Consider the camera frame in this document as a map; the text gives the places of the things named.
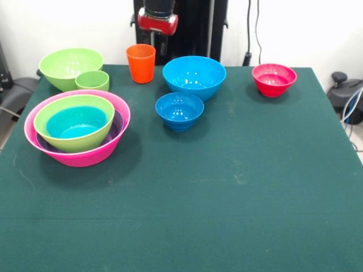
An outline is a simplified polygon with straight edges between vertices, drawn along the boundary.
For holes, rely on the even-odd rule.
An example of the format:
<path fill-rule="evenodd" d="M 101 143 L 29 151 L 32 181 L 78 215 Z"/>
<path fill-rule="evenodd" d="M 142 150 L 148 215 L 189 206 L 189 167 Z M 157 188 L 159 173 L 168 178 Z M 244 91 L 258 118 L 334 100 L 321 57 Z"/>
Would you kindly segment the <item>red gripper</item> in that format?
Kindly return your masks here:
<path fill-rule="evenodd" d="M 155 47 L 155 31 L 161 33 L 159 35 L 159 54 L 165 56 L 167 54 L 168 36 L 174 35 L 176 32 L 179 17 L 172 14 L 167 18 L 156 18 L 146 13 L 144 7 L 141 7 L 137 16 L 138 26 L 142 30 L 151 31 L 151 46 Z"/>

